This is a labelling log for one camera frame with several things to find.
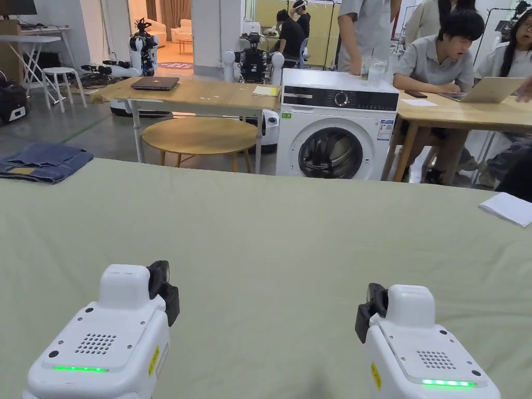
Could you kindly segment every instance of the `yellow wall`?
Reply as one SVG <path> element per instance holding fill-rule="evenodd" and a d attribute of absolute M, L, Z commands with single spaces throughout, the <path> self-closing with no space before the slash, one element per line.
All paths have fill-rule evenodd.
<path fill-rule="evenodd" d="M 336 46 L 338 45 L 338 10 L 340 6 L 334 7 L 332 16 L 332 29 L 330 34 L 329 52 L 326 66 L 330 67 L 336 56 Z M 277 12 L 286 9 L 286 1 L 283 0 L 256 0 L 255 22 L 262 27 L 272 27 L 276 22 Z M 323 65 L 325 63 L 325 53 L 327 50 L 327 35 L 331 20 L 332 4 L 309 3 L 306 7 L 310 14 L 310 37 L 308 64 Z"/>

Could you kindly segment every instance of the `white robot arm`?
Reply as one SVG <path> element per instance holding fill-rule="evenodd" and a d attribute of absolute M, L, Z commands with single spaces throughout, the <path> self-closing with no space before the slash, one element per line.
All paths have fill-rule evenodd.
<path fill-rule="evenodd" d="M 169 352 L 179 291 L 168 262 L 114 264 L 31 367 L 22 399 L 150 399 Z"/>
<path fill-rule="evenodd" d="M 458 339 L 435 324 L 426 287 L 370 284 L 355 331 L 364 344 L 373 399 L 500 399 Z"/>

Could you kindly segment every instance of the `washing machine control panel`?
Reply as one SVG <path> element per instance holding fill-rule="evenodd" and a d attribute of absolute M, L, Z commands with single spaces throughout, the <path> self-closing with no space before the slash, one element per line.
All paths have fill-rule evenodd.
<path fill-rule="evenodd" d="M 351 92 L 313 87 L 285 86 L 283 104 L 347 108 L 369 111 L 396 111 L 398 93 Z"/>

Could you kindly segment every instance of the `white table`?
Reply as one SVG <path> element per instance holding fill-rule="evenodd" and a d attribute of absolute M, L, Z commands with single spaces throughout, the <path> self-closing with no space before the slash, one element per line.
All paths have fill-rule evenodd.
<path fill-rule="evenodd" d="M 61 39 L 63 39 L 63 42 L 65 43 L 66 52 L 68 53 L 68 57 L 70 58 L 70 63 L 73 68 L 79 70 L 78 65 L 76 64 L 76 61 L 74 59 L 74 55 L 72 54 L 72 49 L 70 48 L 70 42 L 68 40 L 67 32 L 70 31 L 70 27 L 64 27 L 64 26 L 52 26 L 52 27 L 40 27 L 35 29 L 22 29 L 20 31 L 21 35 L 24 36 L 34 36 L 34 35 L 61 35 Z"/>
<path fill-rule="evenodd" d="M 58 91 L 58 89 L 54 86 L 49 77 L 46 76 L 43 70 L 39 67 L 38 62 L 40 52 L 43 49 L 43 45 L 60 40 L 60 37 L 55 36 L 0 35 L 0 42 L 8 43 L 11 50 L 13 50 L 13 53 L 15 53 L 15 55 L 20 59 L 20 61 L 22 61 L 22 64 L 24 65 L 24 83 L 27 84 L 27 93 L 29 93 L 30 91 L 31 77 L 33 77 L 43 88 L 44 79 L 47 79 L 50 85 L 54 87 L 57 93 L 56 99 L 53 96 L 52 92 L 47 92 L 47 95 L 50 96 L 54 104 L 57 104 L 59 102 L 59 98 L 61 98 L 61 92 Z M 26 63 L 26 61 L 24 60 L 23 55 L 19 54 L 19 52 L 13 47 L 13 43 L 19 44 L 19 48 L 21 49 L 21 51 L 27 54 L 28 63 Z M 42 80 L 40 80 L 37 75 L 35 75 L 36 70 L 40 71 Z"/>

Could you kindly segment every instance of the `man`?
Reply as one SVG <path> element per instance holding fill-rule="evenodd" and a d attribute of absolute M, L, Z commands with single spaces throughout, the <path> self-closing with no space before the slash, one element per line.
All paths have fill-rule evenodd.
<path fill-rule="evenodd" d="M 394 86 L 401 90 L 427 93 L 467 92 L 473 87 L 473 57 L 469 48 L 484 32 L 484 20 L 474 10 L 454 10 L 442 24 L 438 36 L 414 41 L 406 48 L 394 74 Z M 404 123 L 402 131 L 408 129 Z M 409 167 L 427 144 L 430 134 L 442 140 L 436 164 L 427 172 L 425 182 L 442 184 L 450 181 L 468 131 L 420 128 L 416 136 Z"/>
<path fill-rule="evenodd" d="M 305 33 L 305 39 L 310 36 L 310 14 L 306 11 L 306 0 L 297 0 L 290 10 L 290 17 L 294 18 L 295 14 L 299 15 L 297 23 Z"/>
<path fill-rule="evenodd" d="M 338 71 L 360 75 L 362 58 L 390 57 L 391 24 L 402 0 L 343 0 L 338 16 L 342 46 Z"/>
<path fill-rule="evenodd" d="M 285 58 L 299 59 L 301 45 L 305 40 L 305 33 L 303 29 L 295 22 L 288 11 L 281 10 L 277 13 L 277 30 L 281 27 L 281 33 L 279 35 L 279 52 L 285 56 Z"/>

